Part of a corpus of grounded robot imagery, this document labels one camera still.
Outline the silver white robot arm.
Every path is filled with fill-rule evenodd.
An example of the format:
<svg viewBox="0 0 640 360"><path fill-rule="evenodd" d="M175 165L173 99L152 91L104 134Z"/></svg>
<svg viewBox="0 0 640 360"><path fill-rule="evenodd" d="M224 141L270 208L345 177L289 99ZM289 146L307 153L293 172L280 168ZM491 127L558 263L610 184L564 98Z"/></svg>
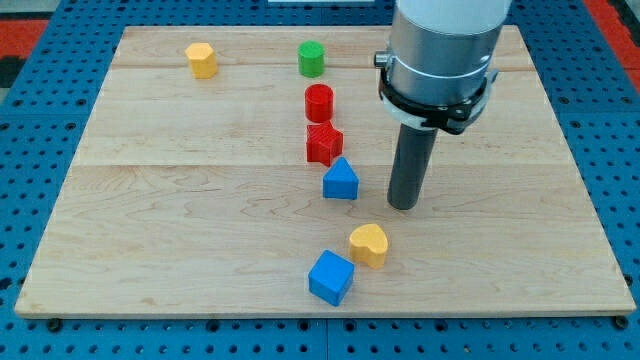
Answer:
<svg viewBox="0 0 640 360"><path fill-rule="evenodd" d="M489 68L510 0L397 0L374 57L386 111L408 134L459 135L486 107Z"/></svg>

